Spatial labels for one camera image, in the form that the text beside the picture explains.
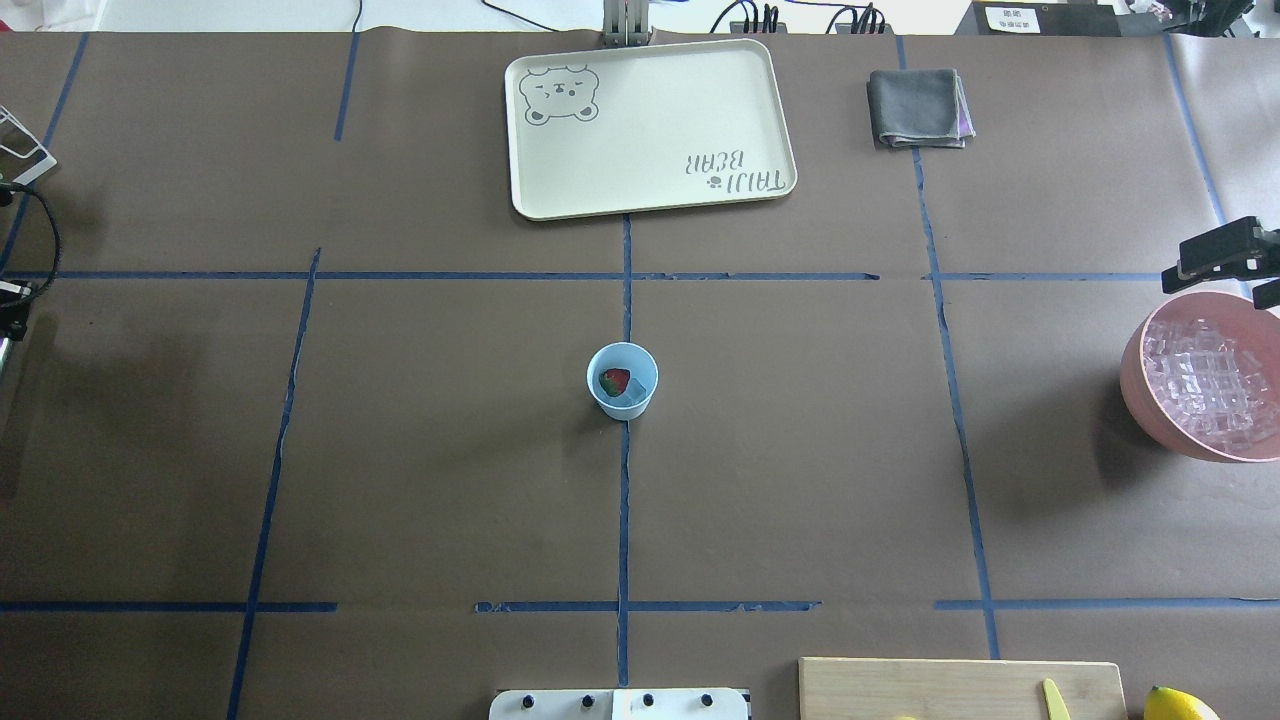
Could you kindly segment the ice cube in cup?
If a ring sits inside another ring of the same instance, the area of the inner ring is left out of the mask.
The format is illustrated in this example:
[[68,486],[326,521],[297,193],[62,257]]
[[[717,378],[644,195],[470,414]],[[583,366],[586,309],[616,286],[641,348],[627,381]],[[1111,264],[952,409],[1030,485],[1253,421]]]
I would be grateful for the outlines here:
[[623,391],[614,397],[621,407],[632,407],[640,404],[645,404],[650,397],[652,392],[639,378],[631,377],[626,383]]

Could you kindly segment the cream bear tray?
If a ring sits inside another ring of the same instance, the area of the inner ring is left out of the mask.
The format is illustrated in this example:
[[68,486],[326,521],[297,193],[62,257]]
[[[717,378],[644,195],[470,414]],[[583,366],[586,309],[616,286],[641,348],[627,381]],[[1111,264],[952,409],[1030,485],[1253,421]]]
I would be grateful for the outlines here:
[[522,56],[504,73],[509,192],[532,222],[780,199],[797,167],[753,38]]

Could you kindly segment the yellow lemon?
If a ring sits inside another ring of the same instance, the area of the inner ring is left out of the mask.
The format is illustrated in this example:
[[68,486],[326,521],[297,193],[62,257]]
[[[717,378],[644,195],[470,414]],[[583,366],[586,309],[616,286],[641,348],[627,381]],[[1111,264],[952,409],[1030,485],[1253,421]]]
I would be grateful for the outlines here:
[[1219,714],[1203,700],[1167,685],[1153,685],[1144,701],[1146,720],[1219,720]]

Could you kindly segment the folded grey cloth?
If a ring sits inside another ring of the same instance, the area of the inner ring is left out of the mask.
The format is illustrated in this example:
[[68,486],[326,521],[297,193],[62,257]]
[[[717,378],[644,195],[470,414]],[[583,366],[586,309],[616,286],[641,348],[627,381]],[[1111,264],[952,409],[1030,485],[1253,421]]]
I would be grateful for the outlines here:
[[876,141],[891,149],[964,149],[977,136],[954,68],[874,70],[867,94]]

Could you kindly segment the blue plastic cup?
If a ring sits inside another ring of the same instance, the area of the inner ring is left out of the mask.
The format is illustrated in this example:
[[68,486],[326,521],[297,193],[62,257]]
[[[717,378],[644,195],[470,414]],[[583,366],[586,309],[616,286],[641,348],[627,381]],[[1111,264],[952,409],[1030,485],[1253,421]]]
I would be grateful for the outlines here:
[[644,347],[614,342],[590,357],[585,383],[599,409],[617,421],[639,419],[659,384],[655,359]]

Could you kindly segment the yellow knife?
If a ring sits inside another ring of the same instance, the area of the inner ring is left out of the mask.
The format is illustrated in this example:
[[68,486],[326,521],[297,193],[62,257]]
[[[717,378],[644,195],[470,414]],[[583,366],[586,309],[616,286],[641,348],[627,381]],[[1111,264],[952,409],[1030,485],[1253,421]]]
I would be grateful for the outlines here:
[[1044,698],[1046,717],[1048,720],[1071,720],[1070,711],[1057,683],[1051,678],[1046,678],[1042,680],[1041,688]]

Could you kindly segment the pile of clear ice cubes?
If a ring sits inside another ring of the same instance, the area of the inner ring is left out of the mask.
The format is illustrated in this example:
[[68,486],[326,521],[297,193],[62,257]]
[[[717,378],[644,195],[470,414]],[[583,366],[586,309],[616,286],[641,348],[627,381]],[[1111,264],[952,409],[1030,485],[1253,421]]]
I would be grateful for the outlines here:
[[1153,396],[1184,432],[1226,454],[1277,437],[1277,401],[1256,354],[1207,318],[1149,323],[1142,360]]

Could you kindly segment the wooden cutting board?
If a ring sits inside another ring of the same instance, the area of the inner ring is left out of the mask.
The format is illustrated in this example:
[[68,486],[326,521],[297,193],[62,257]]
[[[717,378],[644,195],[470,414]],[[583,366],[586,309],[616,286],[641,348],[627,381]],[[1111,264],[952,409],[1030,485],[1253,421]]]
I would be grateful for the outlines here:
[[1128,716],[1106,662],[801,657],[797,680],[803,719],[1046,719],[1046,680],[1073,719]]

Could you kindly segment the aluminium frame post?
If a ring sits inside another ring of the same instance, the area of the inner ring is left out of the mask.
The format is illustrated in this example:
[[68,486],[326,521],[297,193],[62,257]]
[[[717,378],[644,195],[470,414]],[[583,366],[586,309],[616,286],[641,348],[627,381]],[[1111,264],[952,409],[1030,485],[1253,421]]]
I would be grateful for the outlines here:
[[602,19],[605,47],[641,47],[652,41],[649,0],[604,0]]

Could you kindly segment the pink bowl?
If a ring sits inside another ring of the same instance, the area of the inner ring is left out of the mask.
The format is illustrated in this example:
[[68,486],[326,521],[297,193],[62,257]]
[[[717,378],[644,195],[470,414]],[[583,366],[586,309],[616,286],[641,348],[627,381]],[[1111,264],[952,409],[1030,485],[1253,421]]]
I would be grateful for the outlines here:
[[1277,461],[1277,314],[1239,295],[1174,296],[1134,331],[1123,400],[1152,439],[1208,462]]

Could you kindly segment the red strawberry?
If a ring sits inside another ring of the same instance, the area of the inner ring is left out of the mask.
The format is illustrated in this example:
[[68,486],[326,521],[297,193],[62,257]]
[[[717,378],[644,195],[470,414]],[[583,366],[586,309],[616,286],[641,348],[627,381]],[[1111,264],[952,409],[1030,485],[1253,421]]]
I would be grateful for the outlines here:
[[605,397],[614,398],[625,389],[630,378],[631,372],[626,368],[607,368],[599,373],[596,383]]

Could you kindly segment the black box with label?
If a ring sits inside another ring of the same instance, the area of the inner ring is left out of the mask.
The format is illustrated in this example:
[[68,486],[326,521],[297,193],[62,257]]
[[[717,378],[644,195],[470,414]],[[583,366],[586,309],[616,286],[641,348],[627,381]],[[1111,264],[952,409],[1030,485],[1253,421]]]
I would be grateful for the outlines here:
[[1092,1],[970,1],[956,36],[1121,37],[1117,14]]

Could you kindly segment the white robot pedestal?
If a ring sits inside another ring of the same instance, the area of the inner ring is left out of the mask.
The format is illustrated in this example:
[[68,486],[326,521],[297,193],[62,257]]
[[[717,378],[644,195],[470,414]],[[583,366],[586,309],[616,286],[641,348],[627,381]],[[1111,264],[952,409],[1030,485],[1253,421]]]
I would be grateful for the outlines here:
[[728,687],[511,689],[489,719],[751,719],[746,691]]

